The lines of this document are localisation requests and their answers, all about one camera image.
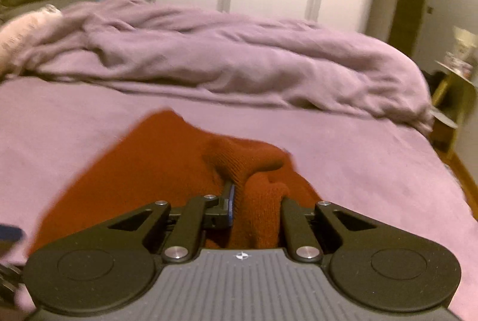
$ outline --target wooden floor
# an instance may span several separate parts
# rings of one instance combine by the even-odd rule
[[[478,187],[474,179],[468,173],[466,167],[460,161],[460,158],[453,156],[452,159],[446,159],[443,152],[438,150],[436,152],[443,163],[450,166],[456,178],[460,181],[467,203],[473,212],[473,217],[478,220]]]

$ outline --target pillow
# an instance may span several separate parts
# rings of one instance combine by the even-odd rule
[[[38,11],[16,17],[0,27],[0,78],[8,73],[10,61],[21,50],[27,36],[62,16],[60,10],[48,4]]]

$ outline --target ribbed surface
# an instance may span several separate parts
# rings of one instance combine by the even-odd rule
[[[444,309],[402,317],[363,309],[343,298],[314,265],[287,259],[280,249],[203,250],[198,259],[170,265],[143,297],[107,315],[41,319],[88,321],[446,321]]]

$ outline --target bed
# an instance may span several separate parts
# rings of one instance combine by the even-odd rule
[[[300,21],[104,0],[41,28],[11,71],[0,84],[0,218],[27,236],[6,261],[25,261],[79,173],[171,108],[287,150],[322,198],[446,246],[462,267],[450,310],[478,320],[478,223],[425,137],[425,80],[392,47]]]

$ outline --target orange cloth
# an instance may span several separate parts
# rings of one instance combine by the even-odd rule
[[[236,185],[234,225],[208,246],[277,247],[282,198],[305,207],[320,200],[277,147],[205,132],[164,111],[140,123],[66,190],[30,253],[160,199],[183,206],[194,196],[219,195],[225,179]]]

